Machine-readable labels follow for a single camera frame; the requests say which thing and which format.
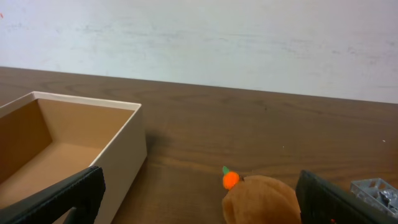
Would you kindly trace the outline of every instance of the orange ornament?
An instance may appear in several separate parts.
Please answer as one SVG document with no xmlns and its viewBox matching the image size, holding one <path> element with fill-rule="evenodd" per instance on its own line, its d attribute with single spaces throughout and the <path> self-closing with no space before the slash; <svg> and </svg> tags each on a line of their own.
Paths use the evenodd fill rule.
<svg viewBox="0 0 398 224">
<path fill-rule="evenodd" d="M 240 180 L 241 177 L 239 174 L 229 171 L 228 168 L 224 167 L 224 177 L 223 177 L 223 185 L 224 188 L 227 190 L 231 190 L 235 184 L 237 184 Z"/>
</svg>

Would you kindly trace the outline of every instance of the open box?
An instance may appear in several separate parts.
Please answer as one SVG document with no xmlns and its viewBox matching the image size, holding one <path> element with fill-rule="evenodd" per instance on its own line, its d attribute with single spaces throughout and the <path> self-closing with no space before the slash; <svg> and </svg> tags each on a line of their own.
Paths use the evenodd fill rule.
<svg viewBox="0 0 398 224">
<path fill-rule="evenodd" d="M 0 209 L 99 166 L 111 223 L 146 155 L 140 104 L 34 91 L 0 107 Z"/>
</svg>

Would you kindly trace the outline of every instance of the brown plush toy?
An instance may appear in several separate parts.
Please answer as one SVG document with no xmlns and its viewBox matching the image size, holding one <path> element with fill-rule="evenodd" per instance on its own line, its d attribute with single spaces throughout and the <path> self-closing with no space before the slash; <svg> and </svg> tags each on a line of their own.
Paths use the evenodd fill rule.
<svg viewBox="0 0 398 224">
<path fill-rule="evenodd" d="M 223 199 L 227 224 L 301 224 L 295 191 L 285 183 L 260 175 L 241 179 L 223 169 L 229 190 Z"/>
</svg>

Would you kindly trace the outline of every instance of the wall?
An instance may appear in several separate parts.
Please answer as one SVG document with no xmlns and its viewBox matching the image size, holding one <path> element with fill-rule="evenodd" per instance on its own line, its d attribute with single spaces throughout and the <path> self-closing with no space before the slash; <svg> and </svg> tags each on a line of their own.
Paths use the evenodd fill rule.
<svg viewBox="0 0 398 224">
<path fill-rule="evenodd" d="M 0 0 L 0 66 L 398 103 L 396 0 Z"/>
</svg>

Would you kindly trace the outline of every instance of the brown tabletop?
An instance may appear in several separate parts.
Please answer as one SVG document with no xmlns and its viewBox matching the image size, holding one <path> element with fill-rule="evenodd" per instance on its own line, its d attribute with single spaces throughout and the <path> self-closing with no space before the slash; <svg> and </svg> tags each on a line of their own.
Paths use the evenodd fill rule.
<svg viewBox="0 0 398 224">
<path fill-rule="evenodd" d="M 398 187 L 394 104 L 0 68 L 0 105 L 32 90 L 142 103 L 148 158 L 113 223 L 224 223 L 222 166 Z"/>
</svg>

